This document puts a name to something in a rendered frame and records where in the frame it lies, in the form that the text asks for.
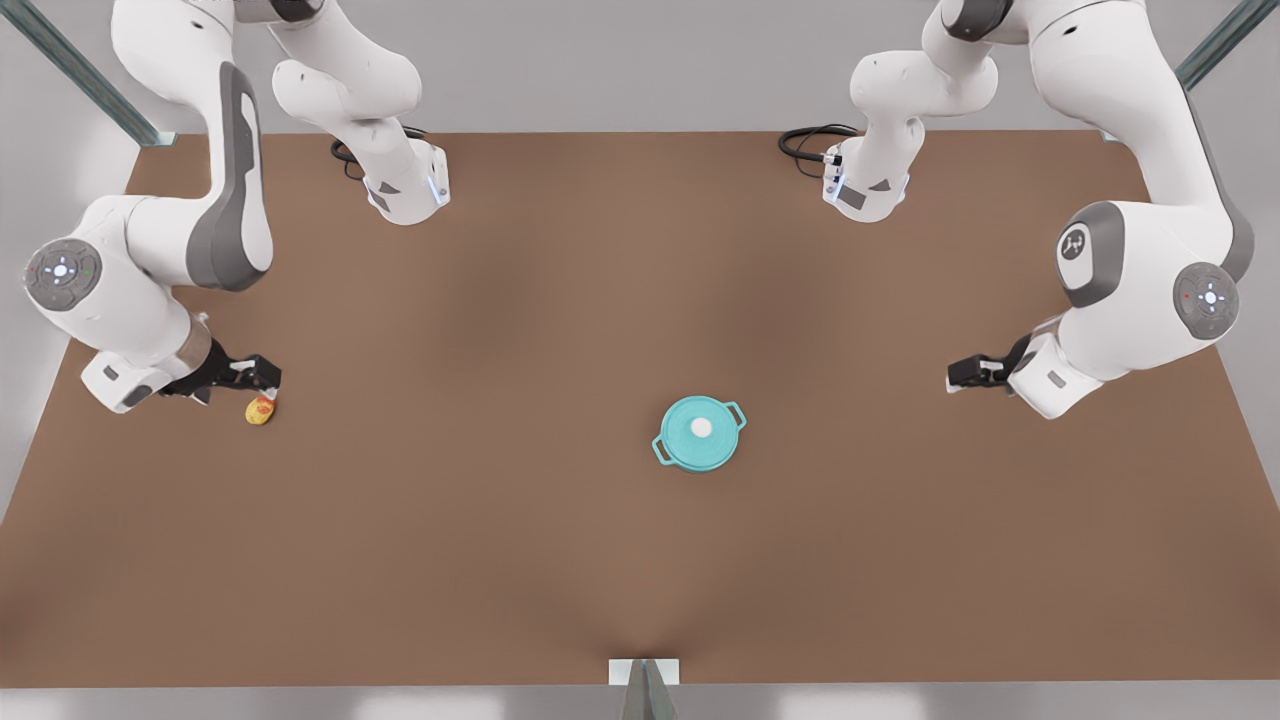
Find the silver frame post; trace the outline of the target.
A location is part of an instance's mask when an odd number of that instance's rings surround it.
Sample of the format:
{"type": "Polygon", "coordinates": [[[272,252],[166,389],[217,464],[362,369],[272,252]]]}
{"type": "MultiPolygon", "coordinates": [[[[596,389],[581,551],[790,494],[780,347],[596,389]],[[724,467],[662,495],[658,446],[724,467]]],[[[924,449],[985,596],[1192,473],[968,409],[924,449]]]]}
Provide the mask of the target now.
{"type": "Polygon", "coordinates": [[[680,684],[677,659],[611,659],[609,685],[626,685],[620,720],[678,720],[669,685],[680,684]]]}
{"type": "Polygon", "coordinates": [[[31,0],[0,0],[0,15],[142,149],[175,143],[177,133],[156,129],[31,0]]]}
{"type": "Polygon", "coordinates": [[[1175,67],[1184,92],[1204,81],[1245,38],[1280,8],[1280,0],[1222,0],[1230,8],[1175,67]]]}

